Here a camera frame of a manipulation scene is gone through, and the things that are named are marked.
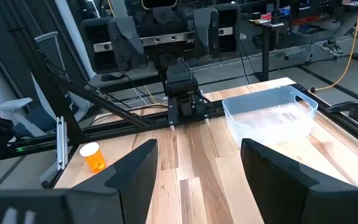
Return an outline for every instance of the black cable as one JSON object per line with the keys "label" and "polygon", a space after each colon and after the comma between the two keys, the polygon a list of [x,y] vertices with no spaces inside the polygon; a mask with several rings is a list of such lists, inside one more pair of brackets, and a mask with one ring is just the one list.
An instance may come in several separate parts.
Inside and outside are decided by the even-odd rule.
{"label": "black cable", "polygon": [[[143,107],[139,107],[139,108],[131,108],[131,109],[127,110],[127,111],[131,112],[131,111],[142,110],[142,109],[147,109],[147,108],[168,108],[168,106],[167,105],[147,105],[147,106],[143,106]],[[94,121],[92,121],[90,126],[92,126],[97,121],[100,121],[101,119],[109,118],[111,116],[115,116],[115,114],[107,114],[107,115],[101,116],[100,118],[97,118]]]}
{"label": "black cable", "polygon": [[248,80],[248,76],[247,76],[247,72],[246,72],[246,67],[244,66],[244,60],[242,59],[241,49],[239,49],[239,52],[240,52],[240,58],[241,58],[242,69],[243,69],[243,71],[244,71],[244,75],[246,76],[246,79],[247,79],[247,82],[248,82],[248,85],[249,85],[250,83],[249,83],[249,80]]}
{"label": "black cable", "polygon": [[135,88],[137,91],[141,92],[141,93],[143,94],[143,96],[146,96],[147,99],[150,101],[150,103],[154,104],[153,101],[149,98],[149,96],[146,95],[142,90],[140,90],[140,89],[136,86],[136,84],[134,83],[134,81],[133,81],[131,78],[129,78],[128,75],[126,75],[125,73],[123,73],[122,76],[123,76],[123,77],[127,77],[127,78],[129,79],[129,81],[131,81],[131,83],[133,84],[134,88]]}
{"label": "black cable", "polygon": [[241,47],[242,47],[242,49],[243,49],[243,51],[244,51],[244,53],[245,53],[245,55],[246,55],[246,57],[247,57],[247,59],[248,59],[249,65],[251,66],[252,70],[253,70],[253,71],[254,71],[254,73],[255,73],[254,66],[252,66],[252,63],[251,63],[251,60],[250,60],[250,59],[249,59],[249,57],[248,57],[248,54],[247,54],[246,48],[243,46],[243,44],[242,44],[241,40],[240,40],[240,44],[241,44]]}
{"label": "black cable", "polygon": [[[52,66],[54,66],[55,68],[57,68],[59,71],[61,71],[61,72],[63,72],[63,73],[66,73],[68,76],[70,76],[70,74],[69,74],[68,72],[64,71],[64,69],[62,69],[62,68],[59,68],[59,67],[58,67],[57,65],[55,65],[53,62],[47,60],[47,63],[51,64]],[[87,83],[86,85],[90,86],[93,90],[98,90],[98,91],[100,91],[102,94],[108,95],[108,96],[111,97],[112,99],[116,100],[117,102],[119,102],[119,103],[121,103],[122,105],[124,105],[124,106],[128,107],[129,109],[131,109],[130,106],[128,106],[128,105],[127,105],[126,103],[124,103],[122,100],[117,99],[115,96],[112,96],[112,95],[110,95],[109,93],[106,93],[106,92],[102,91],[100,88],[95,87],[95,86],[93,86],[93,85],[91,85],[91,84],[89,84],[89,83]]]}

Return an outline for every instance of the wooden tabletop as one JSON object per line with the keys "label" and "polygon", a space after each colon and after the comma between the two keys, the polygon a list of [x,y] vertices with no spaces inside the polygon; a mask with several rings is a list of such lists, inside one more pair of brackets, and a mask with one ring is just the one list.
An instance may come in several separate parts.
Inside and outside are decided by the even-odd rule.
{"label": "wooden tabletop", "polygon": [[[294,82],[281,78],[206,94],[210,100],[261,91]],[[161,109],[147,109],[140,114]],[[116,116],[101,120],[117,120]],[[148,139],[158,139],[158,170],[146,223],[263,223],[247,183],[239,148],[224,117],[99,142],[108,164]],[[316,170],[358,186],[358,140],[317,112],[307,138],[269,145]],[[76,151],[55,188],[70,188],[90,178]]]}

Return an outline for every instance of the floor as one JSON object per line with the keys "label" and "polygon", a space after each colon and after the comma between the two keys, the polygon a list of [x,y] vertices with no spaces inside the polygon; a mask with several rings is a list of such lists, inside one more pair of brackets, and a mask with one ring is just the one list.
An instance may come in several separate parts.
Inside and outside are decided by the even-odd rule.
{"label": "floor", "polygon": [[[343,38],[340,41],[346,54],[350,51],[351,42],[352,40],[350,38]],[[309,46],[303,46],[294,49],[305,49],[308,47]],[[320,76],[335,82],[342,75],[348,57],[339,58],[337,61],[327,60],[332,56],[327,52],[322,51],[318,44],[312,46],[311,49],[313,51],[312,61],[314,61],[314,63],[305,67],[294,67],[294,65],[304,62],[303,59],[305,53],[293,54],[289,56],[288,60],[284,60],[283,56],[290,52],[291,49],[272,52],[270,56],[270,69],[276,70],[270,72],[270,79],[289,77],[306,88],[326,86],[327,84],[325,82],[322,82],[320,79],[311,75],[311,73],[317,73]],[[356,44],[356,52],[358,52],[358,41]],[[245,58],[244,68],[247,74],[252,74],[254,70],[260,71],[260,55],[253,55],[249,60],[246,60]],[[248,80],[246,79],[241,60],[239,59],[197,67],[193,69],[193,72],[200,83],[200,89],[205,93],[246,85],[248,82],[258,82],[253,75],[248,75]],[[358,94],[358,61],[352,61],[349,71],[340,85],[353,93]],[[156,96],[155,101],[159,102],[163,100],[164,95],[161,93],[162,85],[160,83],[149,85],[148,89],[151,93],[154,93],[154,96]],[[145,105],[145,103],[149,103],[147,100],[140,100],[137,97],[135,90],[120,91],[114,95],[117,98],[125,99],[125,102],[131,107],[142,106]],[[318,92],[317,95],[332,105],[349,100],[358,101],[335,88]],[[41,189],[40,176],[54,163],[54,161],[54,151],[0,161],[0,189]]]}

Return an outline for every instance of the white office chair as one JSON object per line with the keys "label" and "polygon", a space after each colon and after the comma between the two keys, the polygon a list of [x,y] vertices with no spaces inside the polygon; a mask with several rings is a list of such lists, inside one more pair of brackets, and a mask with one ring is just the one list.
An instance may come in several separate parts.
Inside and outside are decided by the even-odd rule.
{"label": "white office chair", "polygon": [[[40,48],[43,49],[48,60],[52,61],[56,66],[60,67],[62,70],[65,71],[66,69],[65,69],[65,65],[63,63],[62,54],[60,52],[57,35],[58,35],[58,32],[50,32],[48,34],[44,34],[44,35],[36,37],[35,41],[36,41],[36,43],[38,43]],[[50,47],[50,45],[44,46],[44,48],[43,48],[42,45],[46,44],[47,40],[53,40],[55,48]],[[41,102],[42,108],[47,112],[47,114],[49,114],[49,116],[53,120],[56,120],[55,113],[53,112],[52,108],[50,107],[44,93],[41,91],[41,89],[40,89],[38,83],[35,81],[35,78],[33,75],[32,75],[32,80],[33,80],[38,98]],[[72,94],[72,93],[68,93],[66,95],[66,97],[69,97],[71,99],[71,105],[70,105],[71,109],[73,109],[74,105],[76,105],[76,107],[78,107],[78,110],[74,114],[74,117],[77,121],[79,121],[88,112],[88,110],[91,106],[91,103],[89,101],[82,99],[81,97],[79,97],[75,94]],[[29,104],[31,101],[32,101],[31,98],[23,98],[23,99],[18,99],[18,100],[7,101],[0,105],[0,111],[4,111],[4,112],[12,114],[13,117],[15,117],[20,123],[22,123],[25,126],[25,128],[33,136],[37,137],[37,136],[45,135],[44,131],[42,131],[36,125],[31,123],[29,120],[27,120],[25,118],[25,116],[22,115],[22,108],[25,105]]]}

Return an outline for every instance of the transparent storage container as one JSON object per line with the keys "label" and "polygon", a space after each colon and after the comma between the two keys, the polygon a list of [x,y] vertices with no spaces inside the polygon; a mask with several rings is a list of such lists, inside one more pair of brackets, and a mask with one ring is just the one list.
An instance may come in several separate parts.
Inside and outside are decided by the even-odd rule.
{"label": "transparent storage container", "polygon": [[243,138],[275,144],[309,135],[317,102],[291,86],[223,100],[227,126],[237,145]]}

